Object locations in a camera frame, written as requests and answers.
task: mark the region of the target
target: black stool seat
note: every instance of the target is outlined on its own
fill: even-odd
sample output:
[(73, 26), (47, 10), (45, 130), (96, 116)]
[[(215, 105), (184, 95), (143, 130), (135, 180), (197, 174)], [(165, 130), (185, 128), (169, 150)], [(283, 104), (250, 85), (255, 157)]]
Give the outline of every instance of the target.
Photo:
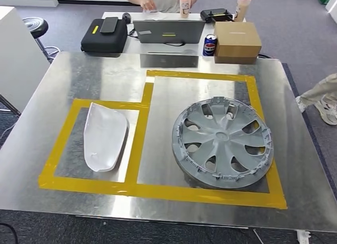
[(42, 18), (29, 17), (23, 19), (23, 21), (34, 39), (39, 38), (48, 30), (48, 23)]

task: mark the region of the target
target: khaki pants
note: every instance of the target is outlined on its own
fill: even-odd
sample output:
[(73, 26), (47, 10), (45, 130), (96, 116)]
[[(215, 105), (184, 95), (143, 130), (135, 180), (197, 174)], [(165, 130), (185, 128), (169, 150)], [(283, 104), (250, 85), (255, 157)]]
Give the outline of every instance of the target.
[(306, 106), (313, 105), (321, 99), (331, 105), (337, 103), (337, 74), (327, 76), (313, 89), (301, 95), (301, 101)]

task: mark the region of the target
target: brown box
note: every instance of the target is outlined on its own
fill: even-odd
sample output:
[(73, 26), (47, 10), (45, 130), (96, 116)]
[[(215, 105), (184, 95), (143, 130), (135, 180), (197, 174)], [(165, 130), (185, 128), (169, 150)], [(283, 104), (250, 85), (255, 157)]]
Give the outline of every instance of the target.
[(253, 64), (261, 49), (261, 40), (251, 22), (216, 22), (215, 63)]

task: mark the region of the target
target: smartphone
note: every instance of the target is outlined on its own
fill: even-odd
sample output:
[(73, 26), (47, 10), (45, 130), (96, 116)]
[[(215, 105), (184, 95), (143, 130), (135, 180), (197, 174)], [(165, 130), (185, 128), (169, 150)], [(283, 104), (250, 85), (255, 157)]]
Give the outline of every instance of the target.
[(115, 28), (117, 24), (117, 21), (118, 17), (105, 18), (100, 32), (102, 34), (112, 34), (115, 32)]

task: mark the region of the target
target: blue can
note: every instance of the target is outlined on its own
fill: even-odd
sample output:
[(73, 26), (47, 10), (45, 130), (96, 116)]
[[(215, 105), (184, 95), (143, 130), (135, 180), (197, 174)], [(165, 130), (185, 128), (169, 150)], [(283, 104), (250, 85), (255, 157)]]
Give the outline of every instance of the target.
[(217, 47), (218, 37), (216, 35), (206, 35), (205, 38), (205, 42), (203, 44), (203, 52), (204, 56), (214, 56), (215, 52), (215, 48)]

